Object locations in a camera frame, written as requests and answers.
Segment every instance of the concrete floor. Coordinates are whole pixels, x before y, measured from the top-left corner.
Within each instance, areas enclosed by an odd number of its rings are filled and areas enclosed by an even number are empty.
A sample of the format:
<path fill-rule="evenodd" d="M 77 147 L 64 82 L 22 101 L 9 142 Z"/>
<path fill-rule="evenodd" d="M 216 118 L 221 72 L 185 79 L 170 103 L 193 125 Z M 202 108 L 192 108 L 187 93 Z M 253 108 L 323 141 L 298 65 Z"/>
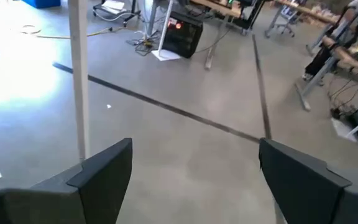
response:
<path fill-rule="evenodd" d="M 119 26 L 94 18 L 91 6 L 96 3 L 89 2 L 88 31 Z M 13 15 L 25 12 L 10 17 L 16 25 L 31 21 L 43 34 L 69 34 L 65 2 L 46 10 L 16 2 L 12 9 Z M 274 140 L 358 171 L 358 143 L 336 135 L 326 90 L 310 95 L 312 112 L 307 113 L 293 88 L 311 60 L 304 46 L 319 30 L 300 25 L 294 39 L 264 39 L 274 13 L 266 7 L 254 27 Z M 199 49 L 211 45 L 216 32 L 213 22 L 206 23 Z M 203 68 L 206 52 L 159 62 L 152 55 L 137 55 L 125 43 L 138 37 L 129 30 L 90 37 L 89 74 L 263 136 L 249 36 L 230 31 L 208 72 Z M 16 34 L 9 40 L 0 36 L 0 49 L 0 188 L 30 187 L 78 162 L 72 75 L 52 67 L 53 61 L 71 66 L 70 43 Z M 89 105 L 93 154 L 124 137 L 134 138 L 134 169 L 118 223 L 273 223 L 271 194 L 254 142 L 95 83 L 89 83 Z"/>

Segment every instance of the gray floor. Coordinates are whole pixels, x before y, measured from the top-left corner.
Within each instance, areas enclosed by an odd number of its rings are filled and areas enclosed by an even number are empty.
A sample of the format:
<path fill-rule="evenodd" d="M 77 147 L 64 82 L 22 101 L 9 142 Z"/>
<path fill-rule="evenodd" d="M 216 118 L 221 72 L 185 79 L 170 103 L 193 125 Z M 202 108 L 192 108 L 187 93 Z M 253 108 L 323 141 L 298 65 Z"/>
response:
<path fill-rule="evenodd" d="M 88 31 L 119 26 L 92 16 L 90 6 L 96 2 L 89 2 Z M 37 16 L 31 21 L 43 34 L 69 33 L 65 3 L 41 11 L 22 2 L 12 8 L 26 12 L 18 24 Z M 264 39 L 262 31 L 274 13 L 265 8 L 254 29 L 274 140 L 358 171 L 358 143 L 336 135 L 326 89 L 310 95 L 313 110 L 307 113 L 293 88 L 311 59 L 304 46 L 319 30 L 300 25 L 294 39 L 278 34 Z M 205 24 L 199 48 L 211 45 L 216 32 L 213 22 Z M 203 68 L 206 52 L 191 60 L 159 62 L 152 55 L 137 55 L 125 43 L 138 37 L 129 30 L 90 37 L 89 73 L 263 136 L 249 36 L 230 31 L 208 72 Z M 53 61 L 71 66 L 70 43 L 15 35 L 0 40 L 0 46 L 0 188 L 29 187 L 78 162 L 72 76 L 52 67 Z M 89 104 L 93 154 L 124 137 L 134 138 L 134 170 L 119 223 L 273 223 L 257 144 L 95 83 L 89 83 Z"/>

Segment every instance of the blue container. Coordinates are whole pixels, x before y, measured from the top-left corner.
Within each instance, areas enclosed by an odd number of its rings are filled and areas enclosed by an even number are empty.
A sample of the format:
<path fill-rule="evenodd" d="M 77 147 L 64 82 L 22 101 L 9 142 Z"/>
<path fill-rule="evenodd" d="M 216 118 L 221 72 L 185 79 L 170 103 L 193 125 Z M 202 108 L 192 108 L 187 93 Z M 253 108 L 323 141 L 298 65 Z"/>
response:
<path fill-rule="evenodd" d="M 60 0 L 23 0 L 23 1 L 37 9 L 46 8 L 46 7 L 55 7 L 61 5 Z"/>

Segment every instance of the black tape line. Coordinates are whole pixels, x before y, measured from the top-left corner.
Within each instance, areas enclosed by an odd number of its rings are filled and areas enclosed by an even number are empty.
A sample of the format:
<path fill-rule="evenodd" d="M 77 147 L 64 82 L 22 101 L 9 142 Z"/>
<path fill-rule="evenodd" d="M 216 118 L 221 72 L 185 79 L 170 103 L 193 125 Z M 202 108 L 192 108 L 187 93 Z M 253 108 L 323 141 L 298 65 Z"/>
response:
<path fill-rule="evenodd" d="M 265 137 L 267 139 L 271 139 L 272 138 L 272 131 L 270 129 L 269 113 L 267 111 L 265 82 L 264 82 L 264 78 L 263 78 L 263 75 L 262 75 L 262 70 L 260 69 L 260 59 L 259 59 L 258 46 L 256 44 L 255 34 L 252 34 L 252 41 L 254 43 L 256 74 L 258 76 L 260 105 L 262 107 L 262 116 L 263 116 L 264 128 L 265 128 Z"/>
<path fill-rule="evenodd" d="M 58 69 L 60 69 L 60 70 L 65 71 L 65 72 L 68 72 L 68 73 L 71 73 L 71 74 L 73 73 L 73 69 L 72 69 L 72 68 L 69 68 L 69 67 L 67 67 L 67 66 L 64 66 L 64 65 L 62 65 L 62 64 L 60 64 L 60 63 L 54 62 L 54 63 L 53 63 L 53 66 L 54 66 L 55 68 L 58 68 Z M 193 120 L 198 121 L 198 122 L 200 122 L 200 123 L 203 123 L 203 124 L 212 126 L 212 127 L 214 127 L 214 128 L 218 128 L 218 129 L 220 129 L 221 131 L 224 131 L 224 132 L 233 134 L 233 135 L 235 135 L 235 136 L 239 136 L 239 137 L 241 137 L 241 138 L 250 140 L 250 141 L 255 142 L 255 143 L 259 143 L 259 138 L 254 137 L 254 136 L 252 136 L 252 135 L 250 135 L 250 134 L 246 134 L 246 133 L 243 133 L 242 131 L 235 130 L 235 129 L 230 128 L 230 127 L 228 127 L 228 126 L 225 126 L 225 125 L 223 125 L 223 124 L 216 123 L 216 122 L 214 122 L 214 121 L 211 121 L 210 119 L 202 118 L 202 117 L 200 117 L 200 116 L 198 116 L 198 115 L 195 115 L 195 114 L 193 114 L 193 113 L 184 111 L 184 110 L 182 110 L 182 109 L 179 109 L 179 108 L 177 108 L 177 107 L 175 107 L 175 106 L 168 105 L 168 104 L 166 104 L 166 103 L 162 103 L 162 102 L 157 101 L 157 100 L 155 100 L 155 99 L 152 99 L 152 98 L 150 98 L 150 97 L 148 97 L 148 96 L 141 95 L 140 93 L 136 93 L 136 92 L 134 92 L 134 91 L 132 91 L 132 90 L 128 90 L 128 89 L 123 88 L 123 87 L 121 87 L 121 86 L 117 86 L 117 85 L 115 85 L 115 84 L 112 84 L 112 83 L 109 83 L 109 82 L 107 82 L 107 81 L 104 81 L 104 80 L 102 80 L 102 79 L 100 79 L 100 78 L 96 78 L 96 77 L 94 77 L 94 76 L 88 75 L 88 80 L 91 81 L 91 82 L 97 83 L 97 84 L 99 84 L 99 85 L 105 86 L 105 87 L 107 87 L 107 88 L 110 88 L 110 89 L 112 89 L 112 90 L 116 90 L 116 91 L 118 91 L 118 92 L 120 92 L 120 93 L 123 93 L 123 94 L 125 94 L 125 95 L 132 96 L 132 97 L 134 97 L 134 98 L 137 98 L 138 100 L 142 100 L 142 101 L 144 101 L 144 102 L 153 104 L 153 105 L 158 106 L 158 107 L 160 107 L 160 108 L 163 108 L 163 109 L 165 109 L 165 110 L 169 110 L 169 111 L 174 112 L 174 113 L 176 113 L 176 114 L 180 114 L 180 115 L 182 115 L 182 116 L 185 116 L 185 117 L 187 117 L 187 118 L 193 119 Z"/>

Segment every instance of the person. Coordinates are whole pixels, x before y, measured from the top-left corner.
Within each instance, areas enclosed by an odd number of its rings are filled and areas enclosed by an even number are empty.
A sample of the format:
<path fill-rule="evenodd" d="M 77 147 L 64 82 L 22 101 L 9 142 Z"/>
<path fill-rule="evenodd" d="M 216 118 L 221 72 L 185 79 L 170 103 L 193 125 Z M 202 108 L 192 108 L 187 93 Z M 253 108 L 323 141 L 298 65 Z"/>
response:
<path fill-rule="evenodd" d="M 351 8 L 349 8 L 344 14 L 345 21 L 341 21 L 341 23 L 338 25 L 338 28 L 334 30 L 333 32 L 334 37 L 338 36 L 340 31 L 346 26 L 347 21 L 351 21 L 352 18 L 355 16 L 358 10 L 358 0 L 353 0 L 352 2 L 349 3 L 348 6 Z M 354 32 L 357 28 L 356 26 L 357 24 L 358 24 L 358 19 L 356 19 L 354 23 L 351 24 L 350 30 Z M 305 73 L 302 75 L 302 78 L 307 82 L 310 81 L 321 70 L 325 62 L 330 58 L 330 56 L 331 53 L 329 49 L 322 47 L 318 52 L 318 54 L 316 55 L 316 57 L 313 59 L 313 61 L 308 66 L 306 66 Z"/>

